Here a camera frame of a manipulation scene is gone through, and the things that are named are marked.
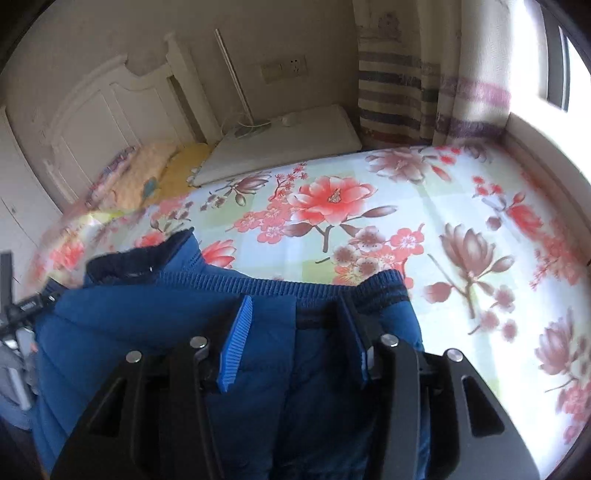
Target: pillow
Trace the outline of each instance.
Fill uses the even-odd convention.
[[[212,149],[204,143],[190,144],[183,148],[166,165],[154,195],[147,198],[144,206],[160,203],[162,200],[180,197],[194,190],[191,184]]]
[[[111,191],[111,188],[121,178],[135,157],[138,147],[127,147],[117,153],[100,174],[98,180],[92,184],[86,197],[86,206],[94,210]]]
[[[158,184],[166,162],[177,151],[172,143],[156,142],[141,147],[133,162],[111,187],[99,207],[101,210],[135,210]]]

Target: bed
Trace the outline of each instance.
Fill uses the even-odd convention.
[[[38,252],[32,287],[79,286],[89,259],[190,227],[207,262],[253,277],[355,285],[395,268],[426,350],[467,355],[542,477],[591,413],[586,258],[545,190],[497,145],[311,160],[100,215],[72,219]]]

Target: blue padded jacket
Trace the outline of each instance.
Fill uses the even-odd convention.
[[[66,290],[35,327],[40,396],[33,435],[43,466],[51,472],[127,352],[165,353],[248,294],[252,326],[236,382],[226,394],[207,396],[225,477],[361,480],[379,392],[374,385],[361,390],[349,371],[335,322],[336,299],[346,291],[361,313],[423,349],[395,270],[357,287],[258,280],[207,265],[192,230],[158,247],[91,261],[85,286]],[[428,437],[422,415],[419,479]]]

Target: yellow pillow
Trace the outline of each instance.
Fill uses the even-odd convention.
[[[170,159],[158,181],[158,188],[152,196],[145,200],[144,206],[161,202],[167,198],[180,197],[194,190],[189,178],[197,173],[211,152],[211,147],[204,143],[190,144],[184,147]]]
[[[168,142],[145,145],[133,157],[128,169],[111,187],[99,205],[100,210],[135,210],[142,205],[147,190],[158,184],[168,160],[177,151]]]

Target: electrical outlet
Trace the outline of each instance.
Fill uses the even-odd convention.
[[[261,74],[265,83],[307,75],[306,57],[299,55],[264,63],[261,65]]]
[[[290,59],[285,59],[281,63],[283,65],[283,70],[290,77],[300,77],[308,73],[308,68],[306,66],[306,57],[303,55],[300,55],[298,57],[292,57]]]

